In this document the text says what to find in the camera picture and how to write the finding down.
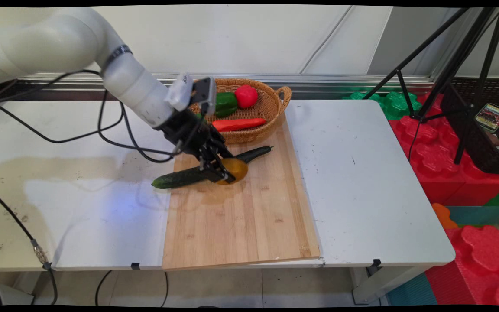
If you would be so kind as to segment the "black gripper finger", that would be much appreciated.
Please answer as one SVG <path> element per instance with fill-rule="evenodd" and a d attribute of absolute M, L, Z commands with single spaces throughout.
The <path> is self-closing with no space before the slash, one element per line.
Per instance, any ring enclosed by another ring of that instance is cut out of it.
<path fill-rule="evenodd" d="M 235 158 L 219 158 L 219 159 L 205 159 L 200 158 L 198 168 L 199 175 L 214 183 L 234 183 L 236 177 L 230 172 L 226 164 L 229 164 Z"/>
<path fill-rule="evenodd" d="M 234 158 L 234 155 L 228 150 L 228 147 L 224 143 L 214 144 L 216 147 L 216 153 L 223 159 Z"/>

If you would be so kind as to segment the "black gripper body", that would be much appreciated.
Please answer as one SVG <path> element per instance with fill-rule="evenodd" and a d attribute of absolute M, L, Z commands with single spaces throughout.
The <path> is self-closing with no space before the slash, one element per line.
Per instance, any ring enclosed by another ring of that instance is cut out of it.
<path fill-rule="evenodd" d="M 158 131 L 174 145 L 170 157 L 180 154 L 194 156 L 196 160 L 219 159 L 216 153 L 216 143 L 224 143 L 223 136 L 213 127 L 208 125 L 204 117 L 196 115 L 192 110 L 186 109 L 175 112 L 163 124 L 158 126 Z"/>

